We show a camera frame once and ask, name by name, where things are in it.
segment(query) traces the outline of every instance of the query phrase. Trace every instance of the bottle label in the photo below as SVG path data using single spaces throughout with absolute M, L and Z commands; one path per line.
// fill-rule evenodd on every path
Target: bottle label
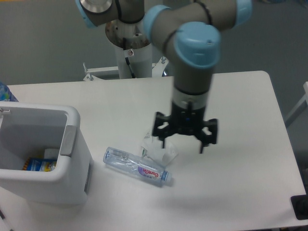
M 143 167 L 138 167 L 138 172 L 142 176 L 153 179 L 153 180 L 156 180 L 156 179 L 159 178 L 159 174 L 157 172 L 154 172 L 152 170 L 148 170 L 148 169 L 143 168 Z

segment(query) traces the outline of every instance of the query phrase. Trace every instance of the black object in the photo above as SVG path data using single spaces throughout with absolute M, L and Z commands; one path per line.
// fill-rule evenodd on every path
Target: black object
M 218 120 L 210 119 L 208 121 L 203 121 L 205 107 L 197 110 L 193 110 L 192 107 L 193 104 L 188 103 L 187 109 L 183 109 L 172 102 L 170 116 L 165 116 L 161 112 L 156 112 L 152 135 L 158 136 L 159 140 L 163 142 L 163 148 L 165 147 L 165 138 L 176 133 L 195 136 L 200 140 L 200 153 L 202 153 L 203 148 L 207 147 L 210 143 L 217 143 Z M 168 123 L 167 126 L 159 128 L 166 122 Z M 203 128 L 208 128 L 211 134 L 206 134 Z
M 292 196 L 291 202 L 298 220 L 308 219 L 308 195 Z

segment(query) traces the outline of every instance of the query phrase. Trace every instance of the plastic water bottle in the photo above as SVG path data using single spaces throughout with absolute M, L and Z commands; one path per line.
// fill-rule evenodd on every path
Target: plastic water bottle
M 155 162 L 111 147 L 107 148 L 103 161 L 155 184 L 169 184 L 172 178 L 171 173 Z
M 18 102 L 15 96 L 11 93 L 8 86 L 0 82 L 0 101 Z

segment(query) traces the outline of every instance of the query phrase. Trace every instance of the gray floor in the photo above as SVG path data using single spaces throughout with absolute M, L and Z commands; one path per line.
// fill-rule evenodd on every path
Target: gray floor
M 160 2 L 147 0 L 146 6 Z M 6 84 L 81 81 L 83 62 L 88 68 L 116 65 L 104 26 L 87 29 L 73 0 L 0 2 L 0 31 L 0 79 Z M 159 57 L 154 51 L 154 60 Z M 216 72 L 253 70 L 270 74 L 285 116 L 308 81 L 308 9 L 298 1 L 254 0 L 252 19 L 222 33 Z M 308 167 L 307 128 L 305 111 L 288 131 L 300 164 Z

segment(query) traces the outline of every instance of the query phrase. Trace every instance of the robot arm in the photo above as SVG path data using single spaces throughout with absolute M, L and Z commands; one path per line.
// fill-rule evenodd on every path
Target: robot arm
M 144 17 L 144 0 L 76 0 L 88 27 L 119 19 L 134 24 Z
M 218 30 L 245 22 L 251 11 L 251 0 L 198 0 L 174 11 L 155 6 L 146 14 L 144 29 L 148 39 L 175 69 L 171 115 L 156 113 L 153 136 L 164 142 L 175 133 L 194 135 L 202 143 L 200 152 L 217 142 L 217 120 L 203 118 L 219 60 Z

